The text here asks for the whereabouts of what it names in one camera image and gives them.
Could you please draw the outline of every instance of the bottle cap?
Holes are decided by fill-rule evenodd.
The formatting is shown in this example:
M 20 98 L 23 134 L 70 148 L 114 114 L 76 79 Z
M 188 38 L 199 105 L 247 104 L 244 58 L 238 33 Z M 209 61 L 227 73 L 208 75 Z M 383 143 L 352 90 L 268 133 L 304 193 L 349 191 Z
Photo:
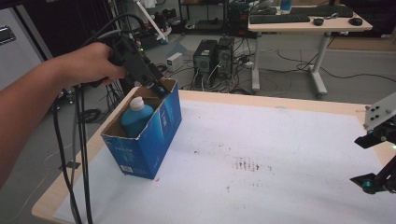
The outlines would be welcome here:
M 135 97 L 132 99 L 131 103 L 129 103 L 129 107 L 131 107 L 133 111 L 139 111 L 143 109 L 144 105 L 145 103 L 143 102 L 143 98 L 141 96 Z

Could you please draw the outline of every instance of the forearm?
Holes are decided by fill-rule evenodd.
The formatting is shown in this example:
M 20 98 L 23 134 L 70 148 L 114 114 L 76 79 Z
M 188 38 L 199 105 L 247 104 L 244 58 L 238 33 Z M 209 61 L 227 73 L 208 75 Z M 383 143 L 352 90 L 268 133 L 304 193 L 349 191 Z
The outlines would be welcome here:
M 64 87 L 59 69 L 42 63 L 0 92 L 0 187 L 30 133 Z

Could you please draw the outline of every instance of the desk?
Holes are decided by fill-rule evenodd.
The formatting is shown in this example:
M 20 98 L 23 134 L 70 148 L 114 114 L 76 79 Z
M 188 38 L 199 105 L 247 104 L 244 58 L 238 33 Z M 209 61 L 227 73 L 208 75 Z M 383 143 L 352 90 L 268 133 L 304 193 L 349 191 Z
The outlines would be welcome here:
M 133 92 L 134 91 L 131 91 L 126 98 L 129 98 Z M 328 112 L 332 114 L 350 115 L 350 116 L 356 116 L 360 123 L 364 122 L 364 113 L 365 113 L 364 105 L 292 100 L 292 99 L 282 99 L 282 98 L 209 93 L 209 92 L 198 92 L 198 91 L 179 91 L 179 95 L 181 100 L 191 100 L 196 102 L 223 103 L 227 105 L 255 105 L 255 106 L 272 107 L 272 108 L 284 107 L 284 108 L 304 110 L 304 111 L 318 111 L 318 112 Z M 105 121 L 105 123 L 98 129 L 98 131 L 92 136 L 92 138 L 88 142 L 89 161 L 96 155 L 98 150 L 104 145 L 102 137 L 100 136 L 100 132 L 114 118 L 115 114 L 119 109 L 120 106 L 116 108 L 116 110 L 109 116 L 109 118 Z M 375 149 L 376 154 L 378 158 L 381 160 L 382 164 L 387 163 L 393 154 L 388 149 L 384 149 L 384 147 L 388 147 L 388 146 L 380 145 L 380 147 Z M 80 174 L 81 174 L 81 169 L 78 168 L 76 175 L 80 175 Z M 52 216 L 67 195 L 68 195 L 68 191 L 66 189 L 63 177 L 62 175 L 60 175 L 51 185 L 51 187 L 45 192 L 45 194 L 35 204 L 32 210 L 33 215 L 36 217 L 44 218 L 52 222 L 56 222 L 56 220 L 54 220 Z
M 363 20 L 361 26 L 349 24 L 350 18 L 337 18 L 325 20 L 323 25 L 316 26 L 312 22 L 268 23 L 249 24 L 248 29 L 257 32 L 254 67 L 252 69 L 252 89 L 260 89 L 259 58 L 262 44 L 267 44 L 274 49 L 318 49 L 318 56 L 314 65 L 309 66 L 310 75 L 318 89 L 317 97 L 327 94 L 327 90 L 320 77 L 319 68 L 324 57 L 332 32 L 362 32 L 371 30 L 373 26 Z M 282 35 L 263 35 L 266 32 L 277 32 Z

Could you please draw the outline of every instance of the desk foot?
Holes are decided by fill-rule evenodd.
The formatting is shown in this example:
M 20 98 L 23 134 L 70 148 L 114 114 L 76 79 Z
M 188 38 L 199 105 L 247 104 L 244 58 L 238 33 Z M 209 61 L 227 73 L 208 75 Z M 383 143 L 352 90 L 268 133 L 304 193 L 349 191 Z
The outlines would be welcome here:
M 251 89 L 253 89 L 253 91 L 260 90 L 260 79 L 259 79 L 258 69 L 251 70 Z
M 322 96 L 327 95 L 327 90 L 324 86 L 323 80 L 320 77 L 320 73 L 314 71 L 314 65 L 309 65 L 309 73 L 311 74 L 315 85 L 317 86 L 317 97 L 321 98 Z

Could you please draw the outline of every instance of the white desk leg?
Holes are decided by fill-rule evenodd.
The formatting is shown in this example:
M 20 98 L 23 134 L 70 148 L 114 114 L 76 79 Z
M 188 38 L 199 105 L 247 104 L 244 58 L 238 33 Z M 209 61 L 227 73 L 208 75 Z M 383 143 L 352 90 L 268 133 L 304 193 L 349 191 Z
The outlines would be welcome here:
M 260 79 L 259 79 L 260 36 L 262 36 L 262 32 L 257 33 L 256 50 L 254 51 L 254 64 L 253 64 L 253 69 L 251 70 L 251 89 L 253 89 L 253 91 L 260 90 Z
M 326 87 L 324 86 L 323 80 L 320 77 L 319 68 L 323 60 L 324 53 L 326 52 L 326 48 L 327 48 L 327 44 L 329 43 L 330 36 L 331 36 L 331 32 L 324 33 L 322 40 L 320 42 L 318 57 L 315 60 L 315 64 L 309 66 L 309 72 L 312 78 L 314 79 L 315 85 L 317 86 L 318 89 L 317 97 L 327 95 Z

